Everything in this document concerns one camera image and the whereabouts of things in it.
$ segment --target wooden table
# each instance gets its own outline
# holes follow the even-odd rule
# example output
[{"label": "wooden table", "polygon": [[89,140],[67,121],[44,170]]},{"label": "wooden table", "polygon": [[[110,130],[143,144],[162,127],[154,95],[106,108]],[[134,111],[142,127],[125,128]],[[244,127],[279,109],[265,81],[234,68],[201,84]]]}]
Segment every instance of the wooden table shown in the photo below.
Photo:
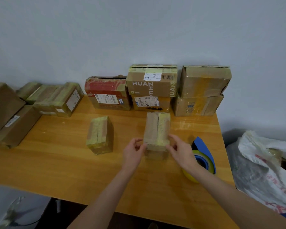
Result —
[{"label": "wooden table", "polygon": [[[0,149],[0,184],[89,204],[118,173],[129,140],[143,137],[146,114],[96,110],[85,96],[71,118],[42,116],[18,147]],[[114,152],[96,156],[86,147],[86,136],[90,120],[104,115],[115,128]],[[234,184],[216,115],[171,113],[171,133],[189,143],[201,137],[214,157],[216,175]],[[172,157],[143,158],[116,211],[189,228],[236,227],[200,184],[183,175]]]}]

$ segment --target person's left hand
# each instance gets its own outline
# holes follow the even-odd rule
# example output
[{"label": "person's left hand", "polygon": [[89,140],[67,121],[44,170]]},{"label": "person's left hand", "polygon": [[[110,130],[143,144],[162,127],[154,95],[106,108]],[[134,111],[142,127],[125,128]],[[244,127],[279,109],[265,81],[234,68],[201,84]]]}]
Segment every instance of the person's left hand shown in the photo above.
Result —
[{"label": "person's left hand", "polygon": [[123,166],[122,169],[134,172],[140,164],[142,154],[147,148],[147,144],[140,144],[142,138],[133,138],[125,147],[123,152]]}]

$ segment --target plastic bag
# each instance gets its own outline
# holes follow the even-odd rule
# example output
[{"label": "plastic bag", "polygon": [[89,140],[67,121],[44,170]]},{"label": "plastic bag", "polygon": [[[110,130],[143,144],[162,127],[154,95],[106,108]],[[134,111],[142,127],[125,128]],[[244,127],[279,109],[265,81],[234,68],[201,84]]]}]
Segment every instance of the plastic bag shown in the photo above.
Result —
[{"label": "plastic bag", "polygon": [[286,141],[246,131],[226,148],[236,188],[278,213],[286,213]]}]

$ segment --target cardboard box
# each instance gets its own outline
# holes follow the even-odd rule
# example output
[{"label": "cardboard box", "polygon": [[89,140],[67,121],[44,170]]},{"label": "cardboard box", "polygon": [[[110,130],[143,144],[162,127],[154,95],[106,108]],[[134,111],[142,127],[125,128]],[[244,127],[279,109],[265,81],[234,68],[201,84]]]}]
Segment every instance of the cardboard box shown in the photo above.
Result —
[{"label": "cardboard box", "polygon": [[19,145],[40,116],[41,114],[32,105],[25,105],[0,130],[0,146]]},{"label": "cardboard box", "polygon": [[35,92],[41,86],[40,83],[37,82],[29,82],[25,84],[22,88],[16,91],[17,95],[26,100],[33,92]]},{"label": "cardboard box", "polygon": [[55,85],[55,87],[56,89],[50,96],[50,92],[45,92],[44,95],[39,96],[38,100],[36,100],[36,102],[33,104],[34,108],[42,115],[57,115],[51,104],[53,100],[61,93],[64,85]]},{"label": "cardboard box", "polygon": [[0,83],[0,129],[25,103],[7,84]]},{"label": "cardboard box", "polygon": [[157,96],[132,96],[133,107],[141,111],[170,111],[171,97]]},{"label": "cardboard box", "polygon": [[176,117],[181,116],[212,116],[220,105],[223,95],[212,97],[175,97],[172,108]]},{"label": "cardboard box", "polygon": [[168,158],[165,145],[170,143],[170,113],[148,112],[144,131],[144,143],[147,144],[145,155],[153,160]]},{"label": "cardboard box", "polygon": [[125,76],[90,77],[86,80],[85,91],[96,109],[131,109]]},{"label": "cardboard box", "polygon": [[36,101],[44,101],[53,94],[57,87],[58,85],[42,85],[26,99],[26,102],[33,105]]},{"label": "cardboard box", "polygon": [[232,78],[228,66],[184,66],[179,93],[182,98],[220,96]]},{"label": "cardboard box", "polygon": [[86,144],[95,155],[113,152],[114,128],[108,116],[92,119]]},{"label": "cardboard box", "polygon": [[175,97],[177,72],[177,65],[133,64],[126,80],[129,94]]},{"label": "cardboard box", "polygon": [[51,100],[50,106],[56,115],[70,117],[84,94],[78,83],[65,83],[58,95]]}]

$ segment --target floor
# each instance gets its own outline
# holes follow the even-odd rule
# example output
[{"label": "floor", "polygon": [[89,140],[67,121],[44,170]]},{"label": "floor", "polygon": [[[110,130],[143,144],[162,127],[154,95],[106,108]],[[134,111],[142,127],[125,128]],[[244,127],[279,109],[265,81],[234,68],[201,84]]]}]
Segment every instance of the floor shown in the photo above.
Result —
[{"label": "floor", "polygon": [[[46,210],[44,211],[35,229],[43,229],[48,227],[56,229],[65,229],[86,208],[86,205],[83,204],[61,200],[60,212],[57,213],[56,200],[56,198],[51,198]],[[184,228],[115,212],[110,221],[108,229],[147,229],[152,222],[156,223],[159,229]]]}]

